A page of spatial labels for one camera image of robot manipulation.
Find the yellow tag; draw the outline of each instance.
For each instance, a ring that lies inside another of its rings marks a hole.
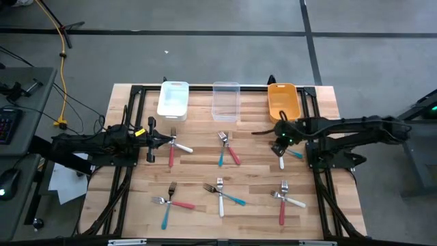
[[[143,133],[145,133],[144,128],[142,128],[140,131],[137,131],[137,132],[135,133],[135,137],[138,137],[138,136],[140,136],[140,135],[143,134]]]

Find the gray floor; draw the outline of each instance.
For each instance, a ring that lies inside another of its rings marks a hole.
[[[298,0],[47,0],[65,23],[83,28],[304,31]],[[307,0],[313,31],[436,32],[434,0]],[[0,13],[0,26],[51,28],[37,5]],[[68,93],[105,113],[114,83],[157,83],[163,76],[190,83],[278,81],[313,85],[305,38],[228,36],[72,36],[65,75]],[[315,38],[324,85],[335,87],[341,116],[397,115],[436,89],[437,39]],[[37,66],[59,67],[55,35],[2,34],[0,45]],[[0,54],[0,62],[23,66]],[[53,92],[46,113],[57,117],[61,97]],[[95,115],[76,107],[90,133]],[[67,110],[72,128],[81,128]],[[38,134],[58,133],[43,118]],[[368,157],[357,168],[358,193],[368,234],[377,239],[437,245],[436,198],[403,200],[399,192],[415,185],[399,146],[358,148]],[[38,233],[18,230],[16,240],[69,236],[81,204],[44,201],[48,222]]]

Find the plastic container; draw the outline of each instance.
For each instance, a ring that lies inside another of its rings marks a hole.
[[[295,120],[300,117],[298,92],[293,84],[271,84],[268,86],[267,94],[270,120],[273,123],[281,119],[280,111],[284,111],[288,120]]]
[[[212,117],[217,121],[236,122],[240,117],[240,84],[215,82],[212,85]]]
[[[158,115],[166,120],[186,120],[190,86],[182,81],[165,81],[161,85],[158,101]]]

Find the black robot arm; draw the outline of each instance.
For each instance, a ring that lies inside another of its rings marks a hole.
[[[153,149],[157,149],[173,138],[160,134],[154,129],[156,121],[148,119],[149,131],[130,129],[128,124],[108,126],[105,132],[95,135],[68,135],[62,133],[52,137],[52,154],[63,155],[85,152],[93,156],[104,156],[107,165],[125,166],[125,161],[136,158],[135,152],[148,147],[147,161],[153,163]]]
[[[381,118],[370,116],[352,119],[328,120],[326,118],[303,118],[294,122],[286,120],[282,114],[274,128],[277,136],[272,150],[282,156],[288,146],[299,144],[303,140],[318,140],[318,151],[338,152],[365,144],[382,142],[385,144],[401,144],[408,139],[410,126],[394,117]],[[328,137],[335,133],[353,133],[345,137]]]

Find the wooden tabletop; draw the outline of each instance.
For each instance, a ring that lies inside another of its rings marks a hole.
[[[130,86],[131,84],[114,85],[107,112],[107,125],[121,122],[123,107],[128,104]],[[315,88],[320,115],[338,118],[339,110],[333,87]],[[156,114],[158,97],[159,92],[147,93],[142,125],[147,126],[147,118],[154,116],[157,121],[156,130],[162,134],[169,135],[170,128],[175,126],[177,143],[192,148],[194,152],[189,154],[175,149],[174,166],[170,169],[169,145],[155,151],[155,163],[146,162],[147,148],[142,149],[130,184],[123,237],[323,238],[313,174],[307,167],[306,159],[300,160],[285,154],[285,169],[280,170],[278,157],[268,145],[269,141],[275,140],[275,136],[251,135],[252,131],[264,131],[274,126],[269,119],[267,93],[241,92],[240,120],[236,123],[216,122],[212,119],[212,92],[190,93],[185,122],[168,122],[159,118]],[[218,167],[222,145],[217,136],[218,131],[229,131],[229,143],[240,157],[241,166],[235,165],[226,151],[224,165]],[[304,144],[300,143],[290,149],[304,154]],[[90,227],[107,205],[113,170],[113,167],[103,167],[91,179],[81,215],[81,232]],[[217,194],[202,189],[203,183],[215,184],[218,177],[223,177],[223,190],[226,193],[247,202],[246,206],[241,206],[225,199],[224,218],[219,217]],[[281,180],[288,180],[288,194],[291,198],[307,204],[306,208],[286,204],[285,225],[279,225],[280,200],[270,196],[271,190],[280,190]],[[353,178],[345,170],[334,169],[333,180],[339,207],[356,229],[366,234]],[[168,227],[161,230],[166,206],[151,203],[150,198],[163,196],[167,199],[167,191],[172,181],[178,182],[172,200],[190,202],[197,207],[195,210],[188,210],[172,206]],[[333,232],[332,213],[330,209],[326,212]],[[113,216],[111,231],[115,227],[117,214],[118,207]]]

